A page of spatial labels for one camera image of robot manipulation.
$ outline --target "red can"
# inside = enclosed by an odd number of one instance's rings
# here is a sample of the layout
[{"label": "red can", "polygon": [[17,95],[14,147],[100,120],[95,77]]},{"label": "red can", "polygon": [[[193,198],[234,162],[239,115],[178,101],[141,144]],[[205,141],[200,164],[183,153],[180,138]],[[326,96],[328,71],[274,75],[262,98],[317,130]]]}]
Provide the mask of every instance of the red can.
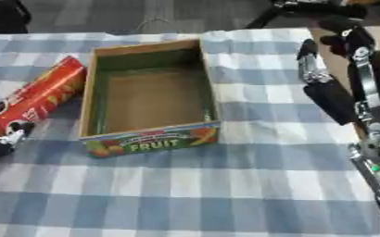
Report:
[{"label": "red can", "polygon": [[71,56],[25,84],[0,103],[0,136],[10,134],[13,123],[37,123],[78,92],[86,78],[85,67]]}]

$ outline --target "checkered tablecloth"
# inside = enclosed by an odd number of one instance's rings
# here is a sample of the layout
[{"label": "checkered tablecloth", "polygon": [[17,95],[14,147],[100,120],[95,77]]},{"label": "checkered tablecloth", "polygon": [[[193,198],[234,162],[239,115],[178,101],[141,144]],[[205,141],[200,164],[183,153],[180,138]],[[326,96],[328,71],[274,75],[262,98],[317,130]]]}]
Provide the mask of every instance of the checkered tablecloth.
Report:
[{"label": "checkered tablecloth", "polygon": [[[87,65],[94,47],[189,37],[0,35],[0,98],[65,55]],[[92,159],[72,99],[0,160],[0,237],[380,237],[373,194],[347,159],[353,129],[302,92],[296,52],[310,33],[201,38],[222,106],[218,144]]]}]

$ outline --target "black and white item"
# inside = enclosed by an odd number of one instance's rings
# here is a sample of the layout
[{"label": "black and white item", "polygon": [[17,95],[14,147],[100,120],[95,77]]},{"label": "black and white item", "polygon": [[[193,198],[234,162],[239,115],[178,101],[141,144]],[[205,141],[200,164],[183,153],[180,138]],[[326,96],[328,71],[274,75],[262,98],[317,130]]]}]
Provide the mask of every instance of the black and white item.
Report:
[{"label": "black and white item", "polygon": [[6,135],[0,137],[0,158],[12,154],[34,129],[34,123],[13,123],[7,128]]}]

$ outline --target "open cardboard box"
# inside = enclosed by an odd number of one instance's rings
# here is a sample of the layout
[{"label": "open cardboard box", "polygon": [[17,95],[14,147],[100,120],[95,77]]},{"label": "open cardboard box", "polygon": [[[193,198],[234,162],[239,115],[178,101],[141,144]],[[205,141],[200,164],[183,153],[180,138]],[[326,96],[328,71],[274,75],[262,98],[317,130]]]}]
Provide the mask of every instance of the open cardboard box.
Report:
[{"label": "open cardboard box", "polygon": [[93,156],[212,143],[219,127],[199,40],[93,51],[80,123]]}]

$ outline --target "box label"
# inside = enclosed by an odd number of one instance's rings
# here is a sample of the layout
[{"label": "box label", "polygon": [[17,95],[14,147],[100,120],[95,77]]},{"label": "box label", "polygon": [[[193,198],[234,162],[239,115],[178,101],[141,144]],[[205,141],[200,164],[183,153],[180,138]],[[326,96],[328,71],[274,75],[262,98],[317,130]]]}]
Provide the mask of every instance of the box label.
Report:
[{"label": "box label", "polygon": [[202,127],[190,131],[152,131],[105,141],[88,141],[87,150],[95,157],[119,156],[155,150],[185,148],[217,141],[218,128]]}]

